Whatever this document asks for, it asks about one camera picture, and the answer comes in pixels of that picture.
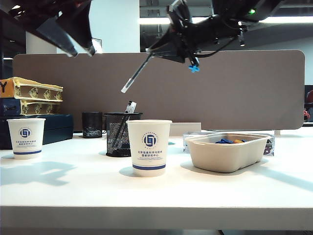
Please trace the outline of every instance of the gray partition panel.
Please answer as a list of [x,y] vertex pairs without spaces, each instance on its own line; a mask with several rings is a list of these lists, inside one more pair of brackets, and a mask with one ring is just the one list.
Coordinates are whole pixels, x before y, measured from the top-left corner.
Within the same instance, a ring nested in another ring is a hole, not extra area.
[[126,94],[145,53],[18,55],[15,76],[64,87],[62,112],[123,112],[137,102],[144,119],[201,122],[203,129],[297,129],[303,124],[304,54],[297,50],[222,51],[188,64],[153,58]]

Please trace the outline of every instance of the robotic arm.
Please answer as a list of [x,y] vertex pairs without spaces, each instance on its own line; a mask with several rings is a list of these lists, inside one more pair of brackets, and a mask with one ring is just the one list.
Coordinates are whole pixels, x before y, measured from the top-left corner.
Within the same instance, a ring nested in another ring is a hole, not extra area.
[[1,0],[0,10],[26,31],[76,56],[71,36],[90,56],[95,54],[89,26],[91,0]]
[[[132,85],[151,57],[159,57],[180,63],[188,58],[191,72],[197,72],[199,58],[214,55],[235,40],[244,46],[244,33],[248,27],[267,18],[284,0],[212,0],[214,15],[206,20],[193,23],[186,0],[176,0],[167,6],[170,27],[159,41],[147,49],[148,58],[128,80],[121,90],[123,93]],[[213,53],[201,54],[206,45],[218,44],[219,40],[228,42]]]
[[[209,57],[235,40],[244,46],[244,33],[252,24],[271,15],[284,0],[212,0],[214,15],[193,23],[186,0],[167,6],[170,26],[159,41],[147,49],[148,58],[126,83],[122,92],[135,81],[152,57],[184,63],[188,58],[192,72],[199,71],[199,58]],[[71,36],[92,56],[89,9],[91,0],[1,0],[0,9],[11,15],[23,28],[76,56]],[[206,45],[228,42],[215,52],[201,54]]]

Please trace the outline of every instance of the paper cup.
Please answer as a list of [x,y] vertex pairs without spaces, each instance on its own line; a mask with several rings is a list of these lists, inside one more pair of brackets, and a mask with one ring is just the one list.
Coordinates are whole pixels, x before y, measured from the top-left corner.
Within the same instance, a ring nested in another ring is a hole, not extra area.
[[8,119],[15,159],[31,159],[41,155],[45,118]]
[[134,174],[153,177],[165,172],[169,120],[130,120],[128,126]]

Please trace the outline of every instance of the white box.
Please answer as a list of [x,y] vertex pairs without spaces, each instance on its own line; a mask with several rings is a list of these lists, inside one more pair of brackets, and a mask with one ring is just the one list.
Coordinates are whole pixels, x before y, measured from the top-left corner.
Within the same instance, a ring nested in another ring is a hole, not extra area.
[[201,122],[173,122],[170,128],[171,137],[181,137],[186,132],[200,132]]

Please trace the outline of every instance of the black box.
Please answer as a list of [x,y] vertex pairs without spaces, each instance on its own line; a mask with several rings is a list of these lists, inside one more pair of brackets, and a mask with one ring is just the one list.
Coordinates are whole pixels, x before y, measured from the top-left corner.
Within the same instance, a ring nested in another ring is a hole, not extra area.
[[12,149],[8,119],[45,118],[43,144],[73,138],[73,116],[71,114],[5,116],[0,117],[0,149]]
[[0,116],[16,116],[21,113],[19,99],[0,98]]

